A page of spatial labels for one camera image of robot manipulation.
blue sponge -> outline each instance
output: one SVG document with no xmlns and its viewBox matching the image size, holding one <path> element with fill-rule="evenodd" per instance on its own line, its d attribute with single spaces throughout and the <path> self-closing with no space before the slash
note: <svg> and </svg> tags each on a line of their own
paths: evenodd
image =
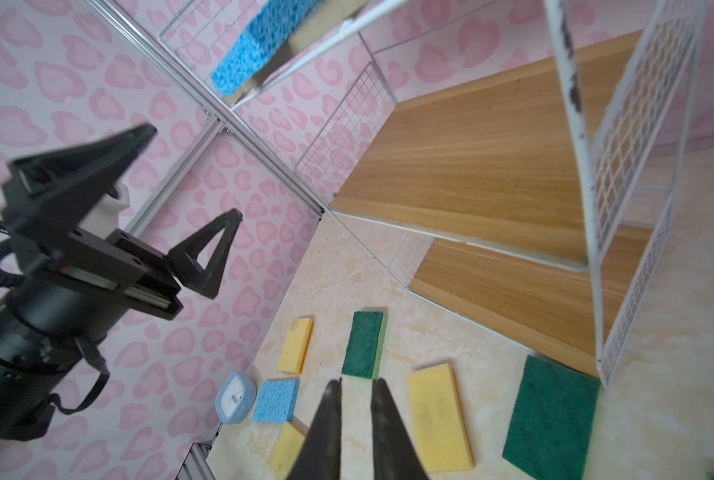
<svg viewBox="0 0 714 480">
<path fill-rule="evenodd" d="M 264 382 L 258 394 L 254 422 L 285 423 L 293 419 L 298 380 Z"/>
<path fill-rule="evenodd" d="M 231 95 L 272 59 L 318 0 L 269 0 L 213 71 L 213 86 Z"/>
</svg>

green scouring pad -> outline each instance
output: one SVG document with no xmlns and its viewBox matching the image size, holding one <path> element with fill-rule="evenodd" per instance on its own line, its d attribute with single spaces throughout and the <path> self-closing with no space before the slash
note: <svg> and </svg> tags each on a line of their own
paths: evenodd
<svg viewBox="0 0 714 480">
<path fill-rule="evenodd" d="M 504 458 L 536 480 L 581 480 L 600 380 L 528 356 Z"/>
<path fill-rule="evenodd" d="M 349 335 L 341 374 L 363 379 L 377 379 L 385 333 L 384 313 L 354 312 L 352 333 Z"/>
</svg>

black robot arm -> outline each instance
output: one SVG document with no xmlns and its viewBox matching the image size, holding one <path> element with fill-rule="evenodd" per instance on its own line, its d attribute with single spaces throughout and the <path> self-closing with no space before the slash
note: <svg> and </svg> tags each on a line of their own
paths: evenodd
<svg viewBox="0 0 714 480">
<path fill-rule="evenodd" d="M 171 320 L 186 288 L 216 298 L 242 214 L 219 215 L 163 254 L 121 230 L 100 238 L 78 227 L 156 135 L 150 124 L 97 141 L 12 160 L 3 184 L 0 261 L 16 255 L 22 275 L 0 269 L 0 438 L 45 434 L 56 408 L 87 408 L 109 379 L 98 351 L 128 309 Z M 207 267 L 197 256 L 221 234 Z M 86 360 L 98 370 L 77 408 L 65 408 L 56 384 Z"/>
</svg>

blue alarm clock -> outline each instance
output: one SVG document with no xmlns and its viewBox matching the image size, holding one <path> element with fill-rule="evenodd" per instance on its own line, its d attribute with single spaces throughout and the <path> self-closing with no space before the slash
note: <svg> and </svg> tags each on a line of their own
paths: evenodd
<svg viewBox="0 0 714 480">
<path fill-rule="evenodd" d="M 216 397 L 216 412 L 221 423 L 240 423 L 256 400 L 256 385 L 245 373 L 228 376 Z"/>
</svg>

wooden shelf board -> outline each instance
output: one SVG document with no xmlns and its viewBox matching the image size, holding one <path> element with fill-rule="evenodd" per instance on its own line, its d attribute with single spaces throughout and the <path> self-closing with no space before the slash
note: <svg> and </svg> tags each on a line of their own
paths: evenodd
<svg viewBox="0 0 714 480">
<path fill-rule="evenodd" d="M 606 336 L 651 232 L 621 225 L 602 264 Z M 598 376 L 586 272 L 437 239 L 410 290 L 573 369 Z"/>
<path fill-rule="evenodd" d="M 591 133 L 639 36 L 576 53 Z M 331 208 L 585 265 L 580 184 L 554 59 L 400 103 Z"/>
</svg>

